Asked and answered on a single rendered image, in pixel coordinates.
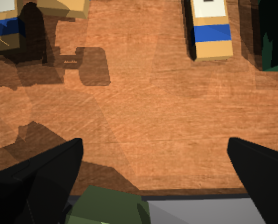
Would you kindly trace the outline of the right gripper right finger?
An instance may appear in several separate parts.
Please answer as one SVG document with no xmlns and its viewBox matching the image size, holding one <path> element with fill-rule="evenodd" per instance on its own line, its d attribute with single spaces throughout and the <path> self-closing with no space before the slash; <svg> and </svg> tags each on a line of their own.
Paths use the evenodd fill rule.
<svg viewBox="0 0 278 224">
<path fill-rule="evenodd" d="M 227 154 L 266 224 L 278 224 L 278 151 L 230 137 Z"/>
</svg>

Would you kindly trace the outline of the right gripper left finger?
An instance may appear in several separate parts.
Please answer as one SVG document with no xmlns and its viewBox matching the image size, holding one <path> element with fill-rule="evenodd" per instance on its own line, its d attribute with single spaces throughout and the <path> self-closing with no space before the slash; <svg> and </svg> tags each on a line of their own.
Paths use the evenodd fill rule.
<svg viewBox="0 0 278 224">
<path fill-rule="evenodd" d="M 0 171 L 0 224 L 58 224 L 84 154 L 74 138 Z"/>
</svg>

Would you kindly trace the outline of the tan cardboard box with white label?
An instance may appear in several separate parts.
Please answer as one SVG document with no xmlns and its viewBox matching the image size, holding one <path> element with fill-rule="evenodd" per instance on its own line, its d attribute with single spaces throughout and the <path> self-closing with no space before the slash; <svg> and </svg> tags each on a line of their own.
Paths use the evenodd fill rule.
<svg viewBox="0 0 278 224">
<path fill-rule="evenodd" d="M 0 56 L 27 52 L 23 0 L 0 0 Z"/>
</svg>

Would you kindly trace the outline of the white welding electrode pack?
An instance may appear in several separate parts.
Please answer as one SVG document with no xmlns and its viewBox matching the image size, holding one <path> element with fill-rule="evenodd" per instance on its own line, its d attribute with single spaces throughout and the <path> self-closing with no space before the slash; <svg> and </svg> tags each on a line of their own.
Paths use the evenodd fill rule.
<svg viewBox="0 0 278 224">
<path fill-rule="evenodd" d="M 87 19 L 90 0 L 38 0 L 44 15 Z"/>
<path fill-rule="evenodd" d="M 194 62 L 233 56 L 226 0 L 187 0 Z"/>
</svg>

